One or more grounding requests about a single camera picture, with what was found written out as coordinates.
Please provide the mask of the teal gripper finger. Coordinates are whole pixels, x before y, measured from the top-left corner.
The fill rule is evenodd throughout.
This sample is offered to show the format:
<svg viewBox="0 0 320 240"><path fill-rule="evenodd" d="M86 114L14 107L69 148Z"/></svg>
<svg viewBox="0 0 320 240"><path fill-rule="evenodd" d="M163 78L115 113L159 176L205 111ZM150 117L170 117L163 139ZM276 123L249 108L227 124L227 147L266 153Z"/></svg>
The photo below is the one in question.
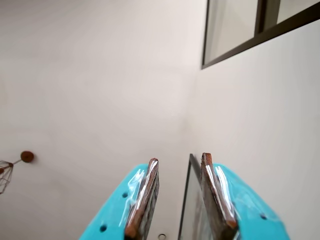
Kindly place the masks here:
<svg viewBox="0 0 320 240"><path fill-rule="evenodd" d="M215 240L288 240L280 217L237 174L210 153L201 157L201 192Z"/></svg>
<svg viewBox="0 0 320 240"><path fill-rule="evenodd" d="M159 193L159 161L137 165L88 224L81 240L146 240Z"/></svg>

